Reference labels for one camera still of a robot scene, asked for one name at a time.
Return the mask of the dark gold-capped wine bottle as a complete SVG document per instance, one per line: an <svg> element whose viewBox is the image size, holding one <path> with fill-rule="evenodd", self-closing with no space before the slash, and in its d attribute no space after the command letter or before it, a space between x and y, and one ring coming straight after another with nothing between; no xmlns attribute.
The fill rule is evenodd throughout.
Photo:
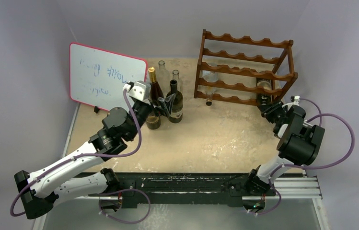
<svg viewBox="0 0 359 230"><path fill-rule="evenodd" d="M148 73L151 83L151 99L157 102L160 97L163 98L163 92L157 81L156 69L154 67L150 67L148 68Z"/></svg>

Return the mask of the clear slim glass bottle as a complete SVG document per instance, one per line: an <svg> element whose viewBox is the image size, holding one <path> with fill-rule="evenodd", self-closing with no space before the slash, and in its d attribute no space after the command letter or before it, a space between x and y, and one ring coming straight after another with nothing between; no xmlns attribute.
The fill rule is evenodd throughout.
<svg viewBox="0 0 359 230"><path fill-rule="evenodd" d="M164 95L170 91L170 75L166 69L165 61L160 60L158 62L158 68L156 70L156 77Z"/></svg>

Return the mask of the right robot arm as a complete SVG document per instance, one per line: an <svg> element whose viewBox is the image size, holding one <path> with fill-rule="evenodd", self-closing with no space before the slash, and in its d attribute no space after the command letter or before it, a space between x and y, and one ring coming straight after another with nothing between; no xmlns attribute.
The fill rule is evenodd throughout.
<svg viewBox="0 0 359 230"><path fill-rule="evenodd" d="M297 103L265 103L258 109L263 118L275 125L273 132L279 143L278 155L249 173L245 188L251 195L267 193L274 181L289 169L312 164L325 132L324 128L305 121L306 111Z"/></svg>

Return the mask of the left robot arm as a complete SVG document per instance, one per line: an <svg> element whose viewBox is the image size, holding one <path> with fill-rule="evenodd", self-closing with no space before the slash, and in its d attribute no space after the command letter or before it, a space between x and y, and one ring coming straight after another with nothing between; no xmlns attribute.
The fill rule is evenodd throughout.
<svg viewBox="0 0 359 230"><path fill-rule="evenodd" d="M85 178L76 176L109 159L137 153L142 144L142 125L152 113L170 116L175 96L160 97L155 104L148 97L123 91L128 111L112 108L102 120L103 127L73 153L41 170L21 170L14 175L19 193L11 204L10 215L36 219L56 205L80 196L115 195L119 183L111 169Z"/></svg>

